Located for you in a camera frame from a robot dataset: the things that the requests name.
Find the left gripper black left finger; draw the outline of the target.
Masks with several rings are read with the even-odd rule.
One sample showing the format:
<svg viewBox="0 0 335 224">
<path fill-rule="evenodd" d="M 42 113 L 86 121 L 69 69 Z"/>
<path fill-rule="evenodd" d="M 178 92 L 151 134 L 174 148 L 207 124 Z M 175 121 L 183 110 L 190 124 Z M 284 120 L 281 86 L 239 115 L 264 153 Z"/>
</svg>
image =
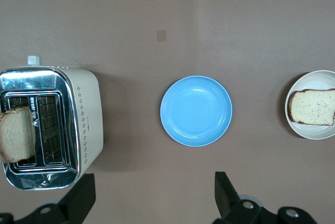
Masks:
<svg viewBox="0 0 335 224">
<path fill-rule="evenodd" d="M 95 201 L 95 176 L 85 174 L 58 203 L 42 205 L 18 220 L 1 213 L 1 223 L 83 223 Z"/>
</svg>

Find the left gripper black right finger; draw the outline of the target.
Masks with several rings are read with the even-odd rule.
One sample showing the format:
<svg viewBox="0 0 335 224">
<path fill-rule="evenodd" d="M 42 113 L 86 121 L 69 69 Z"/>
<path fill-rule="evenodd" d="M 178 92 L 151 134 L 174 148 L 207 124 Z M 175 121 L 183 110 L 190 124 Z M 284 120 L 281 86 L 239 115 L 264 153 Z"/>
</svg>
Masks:
<svg viewBox="0 0 335 224">
<path fill-rule="evenodd" d="M 306 211 L 286 206 L 276 214 L 251 199 L 242 199 L 225 172 L 215 173 L 215 201 L 220 218 L 214 223 L 316 223 Z"/>
</svg>

